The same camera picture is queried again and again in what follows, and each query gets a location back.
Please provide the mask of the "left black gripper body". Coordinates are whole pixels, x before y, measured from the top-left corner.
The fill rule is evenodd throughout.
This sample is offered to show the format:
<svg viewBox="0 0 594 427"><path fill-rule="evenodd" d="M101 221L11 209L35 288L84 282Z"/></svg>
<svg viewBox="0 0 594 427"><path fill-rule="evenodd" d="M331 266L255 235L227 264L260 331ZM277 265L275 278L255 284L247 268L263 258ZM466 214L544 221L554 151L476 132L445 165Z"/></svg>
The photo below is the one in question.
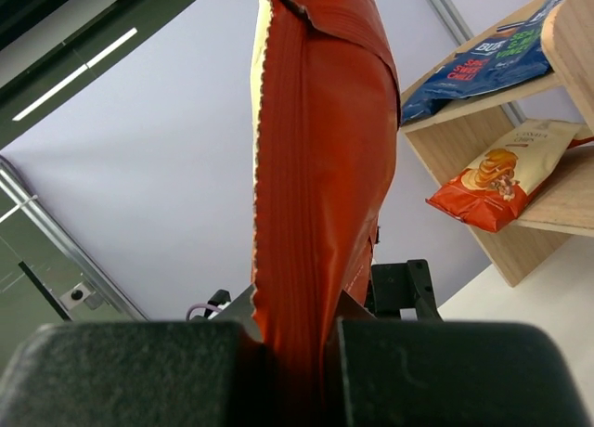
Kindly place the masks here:
<svg viewBox="0 0 594 427"><path fill-rule="evenodd" d="M378 318L401 319L403 310L414 310L417 319L442 319L424 259L372 265L364 306Z"/></svg>

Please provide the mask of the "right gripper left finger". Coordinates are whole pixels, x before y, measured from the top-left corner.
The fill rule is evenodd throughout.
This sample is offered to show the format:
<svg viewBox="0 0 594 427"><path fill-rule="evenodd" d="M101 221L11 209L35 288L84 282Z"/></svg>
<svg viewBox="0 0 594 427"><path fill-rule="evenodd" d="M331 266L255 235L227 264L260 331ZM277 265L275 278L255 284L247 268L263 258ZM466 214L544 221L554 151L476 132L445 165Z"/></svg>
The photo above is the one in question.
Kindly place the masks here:
<svg viewBox="0 0 594 427"><path fill-rule="evenodd" d="M2 377L2 424L268 425L250 297L210 320L43 326Z"/></svg>

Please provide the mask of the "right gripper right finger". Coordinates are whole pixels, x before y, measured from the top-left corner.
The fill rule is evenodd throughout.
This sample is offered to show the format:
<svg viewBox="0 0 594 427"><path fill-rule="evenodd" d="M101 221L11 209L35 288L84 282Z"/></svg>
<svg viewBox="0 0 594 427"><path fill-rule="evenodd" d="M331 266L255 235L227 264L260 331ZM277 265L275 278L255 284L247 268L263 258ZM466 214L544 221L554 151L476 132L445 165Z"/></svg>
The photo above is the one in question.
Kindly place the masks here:
<svg viewBox="0 0 594 427"><path fill-rule="evenodd" d="M531 325L375 318L343 293L325 359L325 426L592 423L562 352Z"/></svg>

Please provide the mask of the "cassava chips bag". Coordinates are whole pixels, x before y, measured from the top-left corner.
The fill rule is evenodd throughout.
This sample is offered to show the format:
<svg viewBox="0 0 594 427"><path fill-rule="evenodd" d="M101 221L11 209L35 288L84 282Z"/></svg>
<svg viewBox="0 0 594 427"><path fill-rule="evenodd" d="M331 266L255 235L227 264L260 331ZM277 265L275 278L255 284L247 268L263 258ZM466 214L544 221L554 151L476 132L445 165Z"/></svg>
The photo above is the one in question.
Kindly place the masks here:
<svg viewBox="0 0 594 427"><path fill-rule="evenodd" d="M426 202L461 223L497 233L519 217L566 150L592 141L585 124L528 120L500 137Z"/></svg>
<svg viewBox="0 0 594 427"><path fill-rule="evenodd" d="M375 0L259 0L251 68L260 426L319 426L342 295L364 303L393 181L398 76Z"/></svg>

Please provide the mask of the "Burts sea salt vinegar bag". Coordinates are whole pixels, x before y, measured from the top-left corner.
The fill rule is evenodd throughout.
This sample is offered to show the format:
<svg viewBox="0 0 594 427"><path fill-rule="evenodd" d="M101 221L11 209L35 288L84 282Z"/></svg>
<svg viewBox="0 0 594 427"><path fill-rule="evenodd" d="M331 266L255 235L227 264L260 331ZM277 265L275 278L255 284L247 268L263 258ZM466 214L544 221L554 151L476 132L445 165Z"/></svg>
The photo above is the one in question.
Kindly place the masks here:
<svg viewBox="0 0 594 427"><path fill-rule="evenodd" d="M486 64L485 72L473 81L467 95L491 93L546 74L550 63L541 46L542 28L552 9L563 1L547 0L525 20Z"/></svg>

